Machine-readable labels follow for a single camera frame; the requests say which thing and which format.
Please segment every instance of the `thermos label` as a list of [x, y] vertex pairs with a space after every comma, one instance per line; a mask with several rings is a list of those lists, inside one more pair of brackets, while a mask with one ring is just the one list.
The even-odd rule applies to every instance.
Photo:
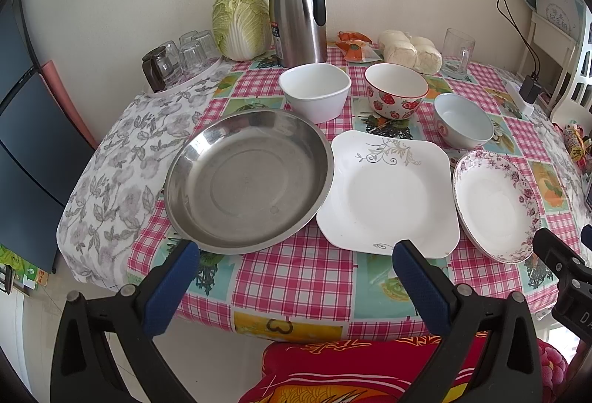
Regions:
[[283, 59], [282, 42], [279, 39], [278, 23], [271, 23], [271, 34], [273, 35], [273, 44], [275, 46], [275, 53], [277, 54], [277, 58]]

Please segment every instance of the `pink checkered tablecloth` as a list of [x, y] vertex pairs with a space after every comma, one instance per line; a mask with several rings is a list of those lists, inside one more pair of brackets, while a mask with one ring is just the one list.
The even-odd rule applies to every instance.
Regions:
[[[233, 67], [220, 82], [195, 131], [242, 109], [289, 109], [278, 85], [284, 69], [274, 65], [269, 56]], [[347, 64], [336, 47], [329, 47], [328, 62], [347, 71], [352, 83], [341, 116], [319, 125], [329, 140], [350, 129], [423, 139], [442, 147], [454, 165], [464, 152], [448, 147], [440, 138], [432, 105], [441, 93], [463, 95], [479, 104], [494, 124], [494, 139], [485, 149], [503, 154], [516, 165], [536, 190], [543, 225], [579, 252], [569, 200], [565, 192], [561, 197], [549, 192], [545, 183], [561, 188], [557, 171], [533, 124], [512, 107], [495, 68], [473, 62], [462, 82], [443, 74], [426, 77], [430, 85], [426, 100], [408, 123], [395, 125], [374, 117], [369, 109], [365, 66]], [[162, 264], [177, 240], [159, 198], [132, 246], [130, 282], [141, 281], [152, 267]], [[452, 254], [431, 263], [441, 267], [455, 284], [465, 282], [481, 295], [505, 298], [510, 291], [522, 291], [532, 312], [556, 300], [556, 279], [536, 256], [518, 265], [497, 263], [481, 254], [462, 231]], [[313, 219], [292, 237], [263, 251], [203, 255], [178, 314], [227, 331], [282, 341], [388, 340], [423, 334], [426, 328], [398, 278], [389, 275], [390, 264], [387, 256], [332, 246]]]

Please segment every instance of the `purple floral rim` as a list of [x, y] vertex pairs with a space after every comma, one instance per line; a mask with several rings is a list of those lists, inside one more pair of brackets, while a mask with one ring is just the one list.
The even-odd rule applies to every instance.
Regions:
[[483, 249], [468, 229], [463, 214], [458, 209], [457, 204], [458, 215], [461, 218], [463, 228], [469, 239], [475, 243], [484, 254], [494, 260], [508, 264], [522, 263], [522, 261], [525, 261], [532, 255], [532, 238], [534, 238], [535, 232], [541, 227], [541, 213], [539, 211], [535, 191], [532, 189], [528, 179], [518, 171], [516, 166], [496, 153], [481, 149], [465, 154], [458, 160], [452, 177], [452, 189], [454, 190], [455, 203], [457, 203], [457, 183], [461, 180], [463, 174], [473, 167], [482, 167], [483, 165], [504, 171], [504, 177], [511, 179], [513, 186], [520, 192], [518, 199], [520, 204], [525, 208], [526, 216], [531, 220], [530, 227], [525, 231], [525, 239], [520, 243], [520, 247], [515, 251], [512, 251], [510, 254], [492, 254]]

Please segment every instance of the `dining table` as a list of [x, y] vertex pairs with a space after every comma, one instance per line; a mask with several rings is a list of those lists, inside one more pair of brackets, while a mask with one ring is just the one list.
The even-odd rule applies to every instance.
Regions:
[[[455, 93], [474, 101], [495, 134], [484, 149], [513, 163], [535, 190], [541, 224], [590, 262], [579, 233], [592, 218], [581, 174], [561, 134], [538, 106], [528, 117], [505, 90], [509, 71], [478, 62], [462, 80], [424, 76], [429, 90], [407, 120], [389, 120], [369, 107], [364, 71], [328, 47], [328, 60], [351, 78], [342, 113], [319, 124], [329, 141], [355, 129], [388, 138], [426, 140], [447, 154], [451, 171], [466, 151], [449, 147], [434, 124], [433, 101]], [[162, 186], [182, 143], [223, 116], [254, 108], [289, 109], [278, 84], [285, 68], [272, 50], [253, 61], [226, 60], [215, 74], [173, 96], [138, 95], [101, 143], [77, 184], [58, 227], [58, 244], [75, 277], [116, 290], [139, 284], [162, 264], [181, 236], [165, 211]], [[368, 205], [391, 205], [377, 196]], [[531, 255], [504, 264], [483, 255], [461, 229], [447, 257], [429, 260], [454, 284], [505, 298], [520, 291], [532, 313], [557, 299], [557, 279]], [[177, 314], [226, 331], [278, 341], [326, 343], [426, 335], [427, 328], [393, 272], [391, 258], [331, 245], [313, 218], [285, 241], [255, 253], [203, 251]]]

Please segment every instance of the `strawberry bowl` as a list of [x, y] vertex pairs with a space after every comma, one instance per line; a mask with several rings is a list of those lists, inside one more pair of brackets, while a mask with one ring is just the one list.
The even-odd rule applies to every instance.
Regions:
[[410, 118], [427, 94], [423, 76], [402, 65], [374, 64], [364, 76], [370, 107], [388, 119]]

